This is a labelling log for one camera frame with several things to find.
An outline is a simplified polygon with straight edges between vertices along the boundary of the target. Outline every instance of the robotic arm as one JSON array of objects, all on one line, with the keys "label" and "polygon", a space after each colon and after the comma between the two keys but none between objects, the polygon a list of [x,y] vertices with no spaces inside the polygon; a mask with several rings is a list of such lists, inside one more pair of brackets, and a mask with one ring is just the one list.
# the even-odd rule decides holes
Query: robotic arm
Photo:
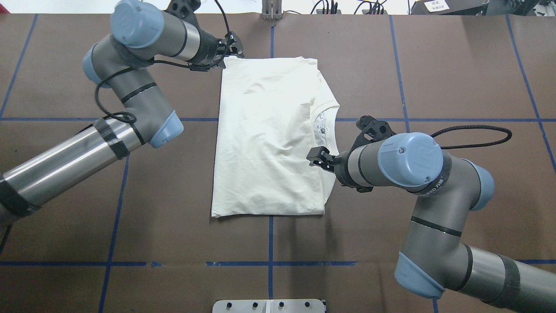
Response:
[{"label": "robotic arm", "polygon": [[359,192],[395,186],[418,196],[395,271],[399,284],[430,299],[448,288],[516,312],[556,312],[555,274],[460,242],[469,211],[494,194],[485,169],[441,150],[429,135],[395,134],[371,116],[356,124],[361,134],[349,151],[332,156],[316,147],[307,159]]},{"label": "robotic arm", "polygon": [[150,143],[166,144],[183,125],[146,67],[155,55],[175,57],[195,71],[223,66],[226,55],[242,55],[228,30],[225,40],[202,30],[194,11],[200,0],[170,3],[165,11],[138,0],[123,0],[110,18],[112,33],[83,59],[94,83],[111,87],[125,110],[98,119],[89,128],[43,154],[0,174],[0,229],[28,216],[87,177]]}]

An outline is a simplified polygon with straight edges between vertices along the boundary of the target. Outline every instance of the white label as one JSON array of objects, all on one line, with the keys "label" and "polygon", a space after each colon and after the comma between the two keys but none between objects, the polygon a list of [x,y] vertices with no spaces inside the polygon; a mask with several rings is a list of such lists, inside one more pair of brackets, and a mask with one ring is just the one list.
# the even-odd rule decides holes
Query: white label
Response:
[{"label": "white label", "polygon": [[448,4],[444,0],[434,0],[434,1],[425,2],[425,6],[426,9],[429,10],[429,12],[438,12],[438,11],[444,11],[450,9],[450,7],[448,7]]}]

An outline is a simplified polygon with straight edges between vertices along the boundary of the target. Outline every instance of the metal bracket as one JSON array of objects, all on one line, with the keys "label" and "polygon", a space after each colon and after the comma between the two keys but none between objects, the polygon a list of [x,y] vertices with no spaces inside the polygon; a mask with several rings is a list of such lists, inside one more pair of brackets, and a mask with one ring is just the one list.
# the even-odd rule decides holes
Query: metal bracket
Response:
[{"label": "metal bracket", "polygon": [[262,19],[282,19],[282,0],[262,0]]},{"label": "metal bracket", "polygon": [[326,313],[326,301],[318,299],[220,300],[212,313]]}]

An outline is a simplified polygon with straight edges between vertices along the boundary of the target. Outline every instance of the table surface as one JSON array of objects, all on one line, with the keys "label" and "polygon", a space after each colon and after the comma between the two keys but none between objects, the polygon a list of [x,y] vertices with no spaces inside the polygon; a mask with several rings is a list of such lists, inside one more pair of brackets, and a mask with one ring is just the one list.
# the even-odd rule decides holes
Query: table surface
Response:
[{"label": "table surface", "polygon": [[[102,116],[81,69],[108,15],[0,15],[0,172]],[[221,16],[198,17],[222,36]],[[341,108],[395,132],[464,124],[509,128],[503,145],[453,150],[490,171],[492,201],[462,241],[556,272],[556,18],[229,15],[249,58],[313,57]],[[221,71],[155,65],[185,131],[141,148],[14,224],[0,256],[2,312],[210,312],[220,299],[326,299],[329,312],[506,312],[394,280],[415,197],[337,184],[323,216],[210,217]],[[110,90],[101,100],[121,104]],[[443,145],[499,139],[461,131]]]}]

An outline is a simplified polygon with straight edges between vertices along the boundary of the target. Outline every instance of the light blue joint cap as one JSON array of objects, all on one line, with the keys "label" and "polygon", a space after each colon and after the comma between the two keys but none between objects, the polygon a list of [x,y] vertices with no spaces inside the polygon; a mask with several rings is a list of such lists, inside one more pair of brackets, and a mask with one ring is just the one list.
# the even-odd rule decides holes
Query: light blue joint cap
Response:
[{"label": "light blue joint cap", "polygon": [[176,110],[172,111],[170,116],[166,119],[162,127],[156,132],[155,136],[151,139],[150,144],[154,148],[158,148],[168,141],[174,139],[183,132],[183,124],[180,118],[177,117]]},{"label": "light blue joint cap", "polygon": [[444,158],[434,139],[423,133],[405,133],[386,139],[378,153],[384,176],[403,187],[418,187],[438,177]]},{"label": "light blue joint cap", "polygon": [[[85,54],[85,57],[83,58],[83,71],[85,72],[85,75],[87,75],[87,78],[89,78],[92,82],[94,82],[95,85],[98,85],[98,83],[101,82],[101,79],[100,77],[98,77],[97,72],[93,67],[93,57],[92,57],[93,49],[96,45],[97,44],[95,43],[95,45],[92,46],[91,49],[89,49],[89,52]],[[104,84],[101,87],[110,88],[108,84]]]},{"label": "light blue joint cap", "polygon": [[418,296],[434,300],[440,299],[446,289],[403,253],[400,252],[399,255],[398,265],[394,273],[398,283]]},{"label": "light blue joint cap", "polygon": [[110,16],[110,29],[117,41],[130,48],[152,45],[162,34],[164,17],[150,3],[138,0],[118,2]]},{"label": "light blue joint cap", "polygon": [[473,167],[477,171],[477,174],[479,175],[479,181],[481,182],[481,194],[479,196],[479,200],[477,200],[477,204],[475,204],[475,206],[470,209],[471,211],[478,211],[484,208],[486,204],[492,199],[492,196],[494,196],[494,178],[492,178],[492,175],[490,175],[490,173],[486,169],[475,165],[470,160],[464,160],[473,165]]}]

